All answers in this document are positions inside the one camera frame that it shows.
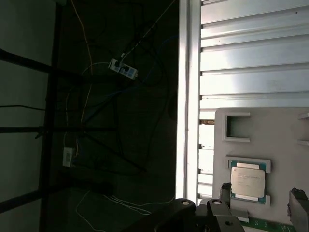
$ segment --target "white power strip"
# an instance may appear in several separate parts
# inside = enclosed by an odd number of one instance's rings
[[[109,68],[132,80],[135,80],[135,78],[137,77],[137,73],[138,73],[137,69],[132,68],[131,66],[128,66],[124,63],[120,63],[116,59],[111,60]]]
[[[63,160],[62,166],[70,168],[72,166],[73,155],[75,154],[75,148],[64,147],[63,148]]]

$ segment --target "cable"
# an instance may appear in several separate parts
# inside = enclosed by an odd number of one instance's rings
[[[110,62],[97,62],[97,63],[93,63],[92,66],[94,65],[98,65],[98,64],[110,64]],[[82,76],[83,74],[90,68],[90,66],[88,66],[83,72],[82,72]]]
[[[79,22],[81,24],[82,30],[83,30],[83,34],[84,34],[84,38],[85,38],[85,42],[86,42],[86,46],[87,46],[87,50],[88,50],[88,54],[89,54],[89,59],[90,59],[90,73],[91,73],[91,76],[93,76],[92,57],[91,57],[90,48],[89,48],[89,45],[88,45],[88,40],[87,40],[85,28],[84,28],[83,22],[81,21],[81,18],[79,17],[79,15],[77,13],[77,10],[76,10],[76,7],[74,5],[73,0],[71,0],[71,3],[72,3],[72,6],[73,6],[74,11],[76,13],[76,16],[77,16],[77,18],[78,18],[78,20],[79,20]],[[85,106],[84,106],[83,111],[82,111],[81,122],[83,121],[83,117],[84,117],[85,109],[86,109],[87,104],[88,104],[88,99],[89,99],[89,95],[90,95],[91,89],[92,89],[92,84],[90,84],[90,87],[89,87],[89,90],[88,90],[88,94],[87,94],[87,98],[86,98],[86,103],[85,103]]]
[[[162,47],[163,47],[167,42],[169,42],[170,40],[172,40],[172,39],[174,39],[174,38],[178,38],[178,35],[173,35],[173,36],[169,37],[168,39],[166,39],[166,40],[161,44],[161,46],[159,47],[159,50],[158,50],[158,52],[157,52],[157,56],[160,54]],[[157,63],[157,62],[155,61],[154,64],[153,64],[153,66],[152,66],[152,68],[149,70],[149,72],[148,72],[146,78],[142,81],[142,83],[139,83],[137,86],[134,86],[134,87],[131,87],[131,88],[126,88],[126,89],[124,89],[124,90],[120,90],[120,91],[116,91],[116,92],[107,94],[107,95],[105,95],[105,96],[106,96],[106,97],[110,97],[110,96],[113,96],[113,95],[115,95],[115,94],[117,94],[117,93],[125,93],[125,92],[129,92],[129,91],[132,91],[132,90],[136,90],[137,88],[139,88],[139,87],[149,78],[149,76],[150,76],[150,74],[152,73],[152,71],[153,71],[153,69],[154,69],[156,63]]]
[[[84,196],[83,198],[79,201],[79,203],[77,204],[76,208],[75,208],[75,212],[77,213],[78,216],[80,216],[85,222],[87,222],[87,224],[92,228],[93,231],[98,231],[98,232],[106,232],[104,230],[98,230],[98,229],[95,229],[91,223],[86,219],[84,218],[82,215],[80,215],[80,213],[78,212],[78,207],[79,205],[82,203],[82,201],[85,199],[85,197],[88,195],[90,191],[88,191]]]
[[[151,203],[145,203],[145,204],[135,204],[135,203],[131,203],[131,202],[127,202],[127,201],[124,201],[124,200],[121,200],[115,196],[113,196],[116,200],[120,201],[120,202],[125,202],[125,203],[128,203],[128,204],[131,204],[131,205],[135,205],[135,206],[145,206],[145,205],[151,205],[151,204],[168,204],[170,202],[172,202],[174,200],[175,197],[173,197],[171,200],[169,200],[168,202],[151,202]]]
[[[157,52],[157,57],[159,56],[159,54],[160,54],[160,52],[161,52],[161,49],[164,47],[164,45],[167,44],[170,40],[172,40],[172,39],[174,39],[174,38],[177,38],[177,37],[178,37],[178,35],[174,35],[174,36],[171,36],[171,37],[169,37],[168,39],[166,39],[166,40],[161,44],[161,46],[160,46],[160,48],[159,48],[159,50],[158,50],[158,52]],[[153,68],[155,67],[156,63],[160,64],[160,68],[162,69],[162,72],[163,72],[163,73],[166,73],[166,70],[165,70],[164,65],[163,65],[161,62],[159,62],[159,61],[157,60],[157,61],[154,62],[152,68],[149,70],[149,72],[148,72],[146,78],[143,80],[143,82],[145,82],[145,81],[149,78],[149,76],[150,76],[150,74],[151,74]],[[154,124],[154,128],[153,128],[153,130],[152,130],[152,132],[150,133],[150,136],[149,136],[149,141],[148,141],[148,145],[147,145],[147,152],[146,152],[146,157],[145,157],[145,160],[146,160],[146,161],[145,161],[145,165],[146,165],[147,160],[148,160],[148,158],[149,158],[149,156],[150,156],[150,147],[151,147],[151,142],[152,142],[153,136],[154,136],[154,134],[155,134],[155,130],[156,130],[156,128],[157,128],[157,126],[158,126],[158,124],[159,124],[159,122],[160,122],[160,120],[161,120],[161,118],[162,118],[162,116],[163,116],[163,114],[164,114],[164,112],[165,112],[165,109],[166,109],[166,106],[167,106],[167,103],[168,103],[169,81],[168,81],[168,79],[166,79],[166,81],[167,81],[166,100],[165,100],[165,102],[164,102],[162,111],[161,111],[161,113],[159,114],[159,117],[157,118],[157,120],[156,120],[156,122],[155,122],[155,124]],[[117,93],[122,93],[122,92],[128,92],[128,91],[131,91],[131,90],[135,90],[135,89],[139,88],[139,87],[143,84],[143,82],[140,83],[139,85],[135,86],[135,87],[127,88],[127,89],[122,90],[122,91],[117,91],[117,92],[111,93],[111,94],[106,95],[106,96],[108,97],[108,96],[112,96],[112,95],[117,94]],[[137,172],[136,174],[131,174],[130,176],[136,176],[136,175],[139,175],[139,174],[140,174],[140,172]]]
[[[163,15],[166,13],[166,11],[168,11],[168,9],[172,6],[172,4],[175,2],[176,0],[173,0],[170,5],[168,5],[168,7],[164,10],[164,12],[160,15],[160,17],[156,20],[155,24],[158,23],[158,21],[163,17]],[[144,34],[144,36],[141,38],[141,40],[127,53],[123,53],[121,55],[122,60],[120,63],[122,63],[124,61],[124,59],[142,42],[142,40],[146,37],[146,35],[152,30],[152,28],[155,26],[155,24],[152,25],[152,27],[149,28],[148,31],[146,31],[146,33]]]
[[[124,203],[122,203],[122,202],[119,202],[119,201],[117,201],[117,200],[114,200],[113,198],[109,198],[109,197],[106,196],[106,195],[103,195],[103,197],[107,198],[108,200],[110,200],[110,201],[112,201],[112,202],[115,202],[115,203],[117,203],[117,204],[123,205],[123,206],[125,206],[125,207],[127,207],[127,208],[129,208],[129,209],[131,209],[131,210],[134,210],[134,211],[138,212],[139,214],[142,214],[142,215],[150,215],[150,214],[151,214],[151,212],[149,212],[148,210],[140,209],[140,208],[137,208],[137,207],[134,207],[134,206],[126,205],[126,204],[124,204]]]

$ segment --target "metal slat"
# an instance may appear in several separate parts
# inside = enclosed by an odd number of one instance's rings
[[[183,192],[197,203],[201,194],[218,195],[210,177],[214,126],[199,120],[214,120],[221,107],[309,106],[309,2],[191,0],[187,6],[189,26],[180,31],[190,41]]]
[[[228,0],[202,6],[201,23],[212,23],[251,15],[308,6],[307,0]]]

